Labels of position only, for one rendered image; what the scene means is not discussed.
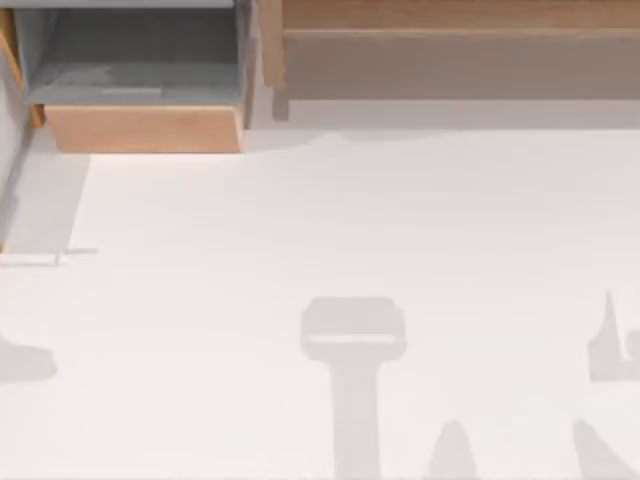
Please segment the pulled-out grey pierced drawer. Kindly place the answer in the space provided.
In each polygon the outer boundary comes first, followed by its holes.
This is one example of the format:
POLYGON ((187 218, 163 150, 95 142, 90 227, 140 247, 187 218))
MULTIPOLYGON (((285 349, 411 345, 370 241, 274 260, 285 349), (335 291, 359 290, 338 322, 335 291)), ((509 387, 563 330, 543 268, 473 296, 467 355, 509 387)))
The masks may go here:
POLYGON ((253 0, 0 0, 13 12, 24 101, 241 104, 253 0))

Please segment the pale wooden drawer front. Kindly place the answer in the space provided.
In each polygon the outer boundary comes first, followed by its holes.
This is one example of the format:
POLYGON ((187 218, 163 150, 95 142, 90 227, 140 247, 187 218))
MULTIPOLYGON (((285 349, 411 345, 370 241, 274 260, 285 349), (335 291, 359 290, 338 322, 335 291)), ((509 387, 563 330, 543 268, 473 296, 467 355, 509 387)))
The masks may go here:
POLYGON ((237 106, 47 105, 65 153, 238 153, 244 109, 237 106))

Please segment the wooden cupboard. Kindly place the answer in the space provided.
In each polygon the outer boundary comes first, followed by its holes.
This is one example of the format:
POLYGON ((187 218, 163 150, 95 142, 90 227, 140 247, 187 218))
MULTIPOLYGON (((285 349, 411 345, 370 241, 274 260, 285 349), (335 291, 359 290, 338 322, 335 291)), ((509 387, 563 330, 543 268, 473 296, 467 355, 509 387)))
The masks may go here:
POLYGON ((255 0, 292 101, 640 100, 640 0, 255 0))

